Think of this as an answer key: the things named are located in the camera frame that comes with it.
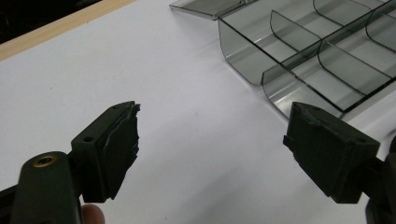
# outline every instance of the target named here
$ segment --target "plastic compartment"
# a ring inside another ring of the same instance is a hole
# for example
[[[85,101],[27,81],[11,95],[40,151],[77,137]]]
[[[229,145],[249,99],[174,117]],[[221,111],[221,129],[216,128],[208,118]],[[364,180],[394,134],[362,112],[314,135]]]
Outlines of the plastic compartment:
[[[178,0],[169,7],[215,21],[254,1],[257,0]]]
[[[273,10],[264,10],[270,4]],[[343,117],[395,80],[395,6],[261,1],[219,19],[221,48],[287,117],[294,101]]]

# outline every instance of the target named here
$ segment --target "finger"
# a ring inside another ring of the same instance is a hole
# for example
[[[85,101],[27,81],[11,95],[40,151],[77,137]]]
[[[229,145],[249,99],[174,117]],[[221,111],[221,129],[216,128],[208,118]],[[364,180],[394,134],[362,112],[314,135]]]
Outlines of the finger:
[[[81,207],[85,224],[105,224],[105,215],[102,210],[94,204],[84,204]]]

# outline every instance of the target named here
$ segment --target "clear plastic tray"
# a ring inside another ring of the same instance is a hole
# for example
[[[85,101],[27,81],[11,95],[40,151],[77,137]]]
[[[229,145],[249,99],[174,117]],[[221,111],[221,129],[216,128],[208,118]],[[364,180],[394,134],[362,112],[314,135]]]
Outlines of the clear plastic tray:
[[[221,49],[287,117],[297,101],[341,118],[396,79],[395,8],[396,0],[259,1],[219,18]]]

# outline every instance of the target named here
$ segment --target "dark green plastic part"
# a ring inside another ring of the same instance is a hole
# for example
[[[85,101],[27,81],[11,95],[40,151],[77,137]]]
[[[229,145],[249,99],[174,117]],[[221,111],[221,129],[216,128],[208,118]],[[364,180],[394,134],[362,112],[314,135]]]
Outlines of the dark green plastic part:
[[[85,203],[114,199],[138,147],[140,105],[113,105],[72,141],[71,162]]]
[[[43,158],[53,161],[35,167]],[[63,152],[49,152],[27,161],[21,168],[17,192],[11,224],[82,223],[69,160]]]
[[[357,203],[364,163],[379,143],[328,112],[293,103],[283,144],[309,177],[337,203]]]
[[[396,153],[390,153],[385,159],[382,177],[385,183],[385,191],[388,196],[389,207],[391,208],[390,212],[393,215],[396,215]]]

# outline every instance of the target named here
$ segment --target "mounting hole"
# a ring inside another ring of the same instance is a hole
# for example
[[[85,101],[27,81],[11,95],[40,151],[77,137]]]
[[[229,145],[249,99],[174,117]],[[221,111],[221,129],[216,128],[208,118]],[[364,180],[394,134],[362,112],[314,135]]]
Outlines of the mounting hole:
[[[93,140],[92,137],[85,137],[84,142],[91,142]]]
[[[42,167],[46,167],[46,166],[53,164],[55,161],[56,161],[56,156],[46,155],[46,156],[41,157],[40,159],[37,159],[33,163],[33,166],[35,168],[42,168]]]

